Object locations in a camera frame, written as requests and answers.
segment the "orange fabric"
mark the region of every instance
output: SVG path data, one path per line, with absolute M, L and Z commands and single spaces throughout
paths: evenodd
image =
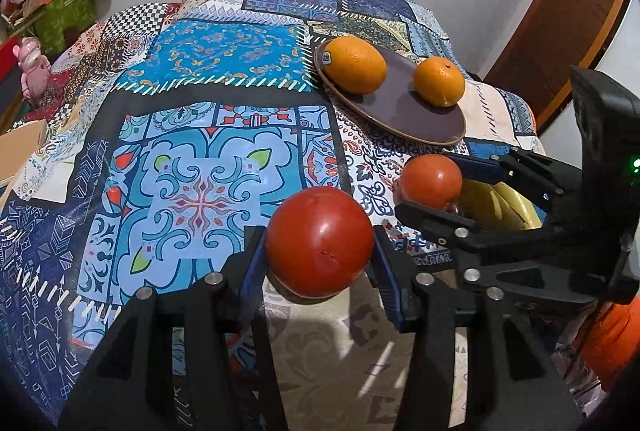
M 578 348 L 588 328 L 585 323 L 574 341 Z M 591 330 L 582 349 L 582 358 L 609 391 L 615 376 L 631 359 L 640 345 L 640 299 L 629 305 L 613 304 Z

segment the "toy figurine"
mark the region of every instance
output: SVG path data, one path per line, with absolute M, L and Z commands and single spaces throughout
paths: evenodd
M 14 46 L 13 52 L 22 70 L 22 95 L 33 106 L 38 106 L 51 73 L 51 64 L 40 51 L 40 40 L 25 37 L 19 46 Z

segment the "plate rim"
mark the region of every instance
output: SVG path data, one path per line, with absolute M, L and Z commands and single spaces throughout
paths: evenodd
M 324 52 L 324 47 L 327 46 L 327 44 L 330 42 L 331 40 L 328 41 L 324 41 L 322 43 L 320 43 L 317 47 L 316 50 L 314 52 L 314 67 L 316 68 L 316 71 L 318 72 L 318 75 L 320 75 L 320 78 L 322 79 L 322 82 L 324 82 L 324 84 L 326 84 L 329 88 L 331 88 L 331 91 L 340 99 L 340 101 L 342 103 L 345 104 L 345 106 L 348 106 L 349 108 L 351 108 L 353 111 L 355 111 L 358 115 L 363 116 L 365 119 L 373 122 L 374 124 L 377 124 L 380 128 L 384 128 L 385 130 L 390 131 L 391 133 L 398 135 L 399 137 L 402 138 L 408 138 L 409 140 L 414 140 L 416 142 L 421 142 L 423 144 L 429 144 L 430 146 L 442 146 L 442 147 L 446 147 L 446 146 L 454 146 L 457 143 L 459 143 L 466 134 L 466 118 L 465 118 L 465 114 L 462 111 L 462 109 L 460 108 L 459 104 L 455 104 L 453 107 L 459 109 L 460 114 L 462 115 L 462 123 L 463 123 L 463 130 L 462 130 L 462 135 L 459 138 L 456 138 L 453 140 L 453 142 L 433 142 L 431 140 L 426 140 L 423 138 L 418 138 L 418 137 L 414 137 L 413 135 L 408 135 L 405 134 L 403 132 L 401 132 L 400 130 L 396 130 L 395 128 L 392 128 L 391 126 L 386 125 L 384 122 L 379 121 L 378 119 L 376 119 L 375 117 L 369 115 L 367 112 L 364 112 L 363 110 L 361 110 L 357 104 L 353 103 L 353 101 L 351 101 L 349 98 L 345 97 L 340 89 L 337 87 L 337 85 L 335 85 L 331 79 L 329 79 L 329 77 L 327 77 L 326 75 L 324 75 L 324 72 L 322 72 L 322 65 L 319 63 L 319 53 L 322 51 Z M 390 48 L 384 47 L 382 45 L 380 45 L 381 48 L 385 48 L 386 50 L 391 50 Z

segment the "purple plate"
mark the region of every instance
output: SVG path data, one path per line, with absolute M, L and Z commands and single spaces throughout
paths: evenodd
M 451 146 L 464 137 L 465 116 L 456 104 L 435 108 L 414 90 L 416 65 L 388 48 L 376 45 L 386 61 L 386 79 L 375 92 L 354 95 L 340 90 L 322 72 L 326 42 L 316 49 L 314 64 L 322 81 L 336 96 L 361 116 L 400 137 L 435 146 Z

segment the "patchwork tablecloth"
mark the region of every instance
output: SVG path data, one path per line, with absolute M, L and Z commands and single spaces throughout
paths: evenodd
M 369 124 L 319 84 L 313 50 L 348 35 L 458 64 L 434 15 L 410 0 L 144 4 L 95 25 L 56 62 L 32 115 L 54 135 L 0 215 L 2 350 L 50 419 L 137 288 L 174 291 L 220 270 L 244 226 L 266 225 L 302 188 L 352 192 L 407 259 L 450 260 L 393 215 L 407 159 L 441 148 Z M 450 150 L 542 150 L 519 97 L 468 79 L 460 106 L 467 131 Z M 466 394 L 463 331 L 457 340 L 452 423 Z M 227 341 L 248 429 L 392 428 L 412 337 L 394 332 L 366 276 L 313 305 L 265 280 L 252 326 Z M 176 329 L 175 403 L 188 427 L 183 348 Z

